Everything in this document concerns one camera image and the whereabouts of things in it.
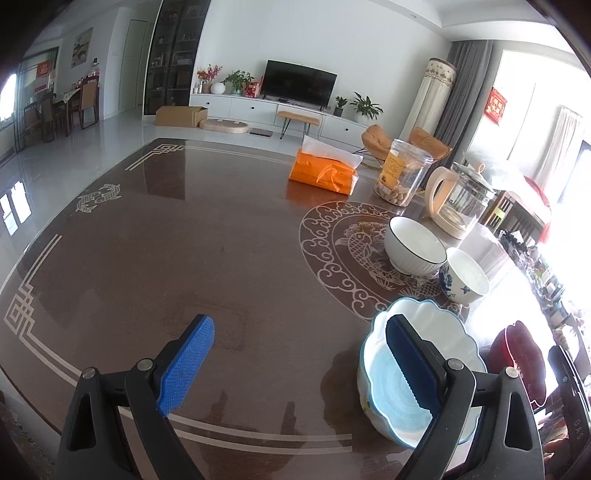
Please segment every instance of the white bowl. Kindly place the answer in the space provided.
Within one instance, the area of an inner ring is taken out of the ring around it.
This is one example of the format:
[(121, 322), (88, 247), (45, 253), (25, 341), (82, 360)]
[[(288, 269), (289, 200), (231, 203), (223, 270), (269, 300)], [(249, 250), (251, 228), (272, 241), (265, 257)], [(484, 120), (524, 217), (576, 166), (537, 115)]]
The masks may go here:
[[(421, 302), (404, 297), (388, 310), (378, 313), (363, 342), (357, 371), (357, 388), (363, 411), (386, 438), (416, 448), (425, 433), (431, 413), (418, 406), (400, 367), (386, 343), (386, 323), (402, 313), (417, 333), (430, 340), (447, 358), (459, 358), (475, 372), (486, 372), (474, 339), (458, 317), (439, 308), (431, 300)], [(469, 440), (476, 430), (481, 407), (470, 409), (459, 443)]]
[(462, 305), (470, 305), (491, 289), (480, 265), (455, 247), (447, 249), (447, 262), (439, 269), (439, 285), (448, 299)]
[(392, 218), (384, 244), (392, 266), (405, 275), (428, 277), (447, 260), (441, 241), (410, 218)]

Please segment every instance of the television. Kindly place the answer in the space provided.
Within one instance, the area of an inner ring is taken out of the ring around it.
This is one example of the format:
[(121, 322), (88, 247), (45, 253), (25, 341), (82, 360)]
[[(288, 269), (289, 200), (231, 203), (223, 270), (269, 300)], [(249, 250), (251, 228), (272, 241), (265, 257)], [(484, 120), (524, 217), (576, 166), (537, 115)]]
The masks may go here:
[(335, 82), (334, 73), (269, 60), (261, 93), (280, 99), (327, 107)]

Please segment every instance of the scalloped bowl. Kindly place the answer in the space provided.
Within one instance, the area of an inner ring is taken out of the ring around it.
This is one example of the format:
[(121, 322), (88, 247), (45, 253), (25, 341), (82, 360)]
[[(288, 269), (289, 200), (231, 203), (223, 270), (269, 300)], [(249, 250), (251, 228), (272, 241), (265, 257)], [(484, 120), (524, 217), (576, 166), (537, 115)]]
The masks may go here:
[[(425, 340), (432, 341), (447, 358), (459, 358), (472, 371), (486, 372), (474, 339), (464, 330), (460, 319), (431, 300), (396, 300), (380, 312), (361, 346), (357, 388), (363, 411), (373, 426), (386, 438), (416, 448), (431, 413), (418, 406), (400, 367), (386, 344), (386, 322), (402, 313)], [(470, 409), (459, 443), (468, 441), (476, 430), (481, 407)]]

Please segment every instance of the wooden stool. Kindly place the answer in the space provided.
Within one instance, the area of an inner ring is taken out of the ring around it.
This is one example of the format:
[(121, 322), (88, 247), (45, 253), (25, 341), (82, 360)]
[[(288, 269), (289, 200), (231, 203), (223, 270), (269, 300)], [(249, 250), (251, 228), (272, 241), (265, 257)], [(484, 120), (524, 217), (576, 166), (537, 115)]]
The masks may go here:
[(292, 120), (298, 120), (299, 122), (304, 122), (304, 135), (303, 135), (304, 137), (306, 135), (310, 135), (310, 127), (312, 125), (315, 125), (317, 127), (320, 126), (320, 119), (314, 118), (313, 116), (305, 116), (305, 115), (300, 115), (299, 113), (286, 112), (286, 111), (277, 112), (277, 116), (280, 116), (281, 118), (285, 119), (283, 121), (283, 128), (281, 129), (281, 136), (279, 137), (279, 139), (283, 138), (283, 136), (285, 135), (285, 132), (287, 132), (287, 128), (290, 126), (290, 123)]

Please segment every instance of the blue gripper pad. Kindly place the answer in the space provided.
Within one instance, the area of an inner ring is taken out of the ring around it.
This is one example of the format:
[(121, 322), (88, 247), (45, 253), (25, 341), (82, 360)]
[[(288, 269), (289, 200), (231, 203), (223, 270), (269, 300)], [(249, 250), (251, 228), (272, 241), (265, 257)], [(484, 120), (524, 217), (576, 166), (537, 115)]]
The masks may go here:
[(437, 376), (414, 340), (400, 324), (398, 317), (404, 318), (402, 315), (395, 315), (386, 323), (386, 343), (394, 355), (404, 378), (406, 378), (418, 405), (430, 411), (431, 415), (436, 417), (441, 410)]
[(179, 408), (212, 347), (215, 329), (213, 320), (204, 317), (189, 335), (164, 372), (160, 383), (158, 408), (163, 416)]

